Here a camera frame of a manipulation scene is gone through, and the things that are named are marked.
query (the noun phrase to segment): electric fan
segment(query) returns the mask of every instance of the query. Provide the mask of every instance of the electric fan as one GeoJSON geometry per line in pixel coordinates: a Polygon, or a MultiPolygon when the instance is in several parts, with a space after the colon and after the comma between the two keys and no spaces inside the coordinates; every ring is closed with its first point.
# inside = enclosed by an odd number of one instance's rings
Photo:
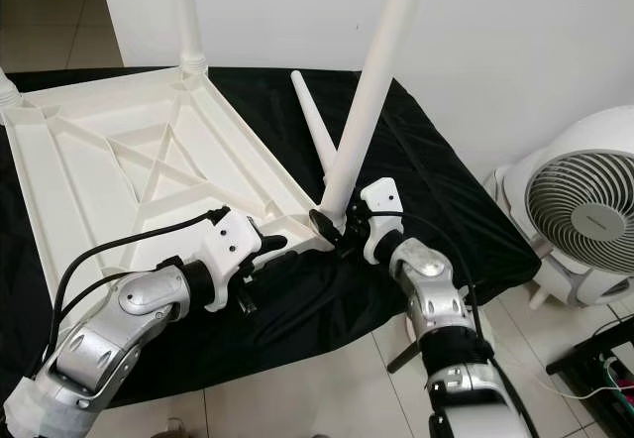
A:
{"type": "Polygon", "coordinates": [[[632,292],[634,106],[578,121],[485,187],[542,258],[532,308],[549,294],[591,305],[632,292]]]}

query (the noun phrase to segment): black fabric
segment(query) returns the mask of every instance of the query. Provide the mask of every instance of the black fabric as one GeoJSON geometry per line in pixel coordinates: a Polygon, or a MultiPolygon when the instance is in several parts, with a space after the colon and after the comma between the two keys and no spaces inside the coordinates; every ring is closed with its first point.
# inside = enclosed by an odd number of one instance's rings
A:
{"type": "MultiPolygon", "coordinates": [[[[137,72],[142,68],[63,70],[10,75],[22,91],[137,72]]],[[[358,75],[302,71],[337,144],[358,75]]],[[[212,68],[216,86],[316,202],[323,172],[290,82],[290,70],[212,68]]],[[[50,303],[4,130],[0,131],[0,399],[46,338],[50,303]]],[[[465,256],[480,303],[529,280],[539,261],[436,131],[414,99],[393,82],[359,178],[394,177],[406,211],[445,229],[465,256]]],[[[454,261],[432,230],[404,219],[416,236],[454,261]]],[[[235,299],[216,314],[192,312],[169,325],[142,353],[113,404],[158,398],[225,382],[322,354],[367,334],[404,309],[384,268],[357,255],[288,255],[248,286],[258,310],[235,299]]]]}

